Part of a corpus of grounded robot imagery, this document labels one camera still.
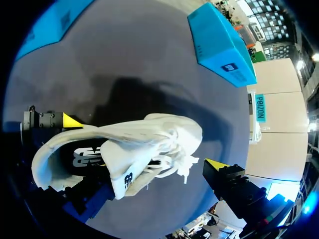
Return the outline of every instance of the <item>cyan box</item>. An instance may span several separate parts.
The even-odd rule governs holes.
[[[236,87],[257,83],[244,40],[211,3],[188,16],[197,62]]]
[[[37,20],[15,60],[42,46],[58,42],[73,21],[93,0],[57,0]]]

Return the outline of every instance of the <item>white sneaker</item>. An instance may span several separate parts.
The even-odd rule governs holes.
[[[62,145],[83,139],[104,137],[100,152],[110,172],[116,199],[133,196],[155,177],[162,178],[177,171],[187,181],[189,169],[198,158],[191,155],[202,140],[202,129],[193,120],[167,114],[150,114],[144,120],[130,121],[62,132],[41,147],[32,162],[32,173],[38,187],[55,190],[73,187],[82,180],[74,175],[52,172],[50,155]]]

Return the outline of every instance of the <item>shoe insole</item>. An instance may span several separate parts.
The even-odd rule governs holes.
[[[65,169],[73,175],[88,176],[104,167],[100,153],[105,138],[93,138],[71,142],[59,149],[60,160]]]

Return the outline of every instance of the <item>blue sign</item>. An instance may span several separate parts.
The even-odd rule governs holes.
[[[255,95],[256,100],[256,120],[259,123],[265,123],[266,118],[266,103],[263,94]]]

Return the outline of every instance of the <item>gray surface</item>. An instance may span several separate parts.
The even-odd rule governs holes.
[[[4,122],[29,105],[86,123],[173,113],[196,120],[203,143],[188,184],[155,179],[135,197],[107,202],[88,225],[120,238],[159,238],[216,202],[202,177],[206,157],[245,167],[249,144],[246,88],[197,65],[187,15],[154,0],[99,0],[64,39],[21,58],[6,92]]]

